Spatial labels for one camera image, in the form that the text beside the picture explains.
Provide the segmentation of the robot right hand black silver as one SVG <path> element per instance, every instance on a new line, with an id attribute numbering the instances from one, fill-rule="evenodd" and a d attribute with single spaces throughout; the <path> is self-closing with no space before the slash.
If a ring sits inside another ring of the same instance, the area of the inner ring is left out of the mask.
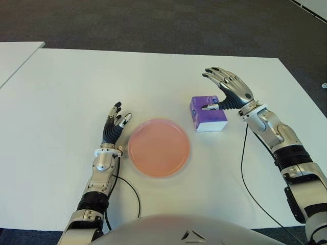
<path id="1" fill-rule="evenodd" d="M 250 88 L 230 71 L 212 67 L 206 68 L 202 75 L 210 79 L 225 94 L 223 101 L 204 105 L 201 107 L 202 110 L 240 109 L 254 99 Z"/>

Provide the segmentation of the robot left hand black silver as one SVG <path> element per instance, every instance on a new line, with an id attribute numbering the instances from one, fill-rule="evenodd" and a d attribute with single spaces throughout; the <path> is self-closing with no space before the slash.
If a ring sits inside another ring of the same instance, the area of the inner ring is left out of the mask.
<path id="1" fill-rule="evenodd" d="M 121 111 L 121 102 L 117 102 L 110 109 L 102 133 L 102 144 L 115 145 L 120 138 L 122 131 L 127 123 L 132 119 L 132 114 L 128 113 L 122 117 L 119 112 Z"/>

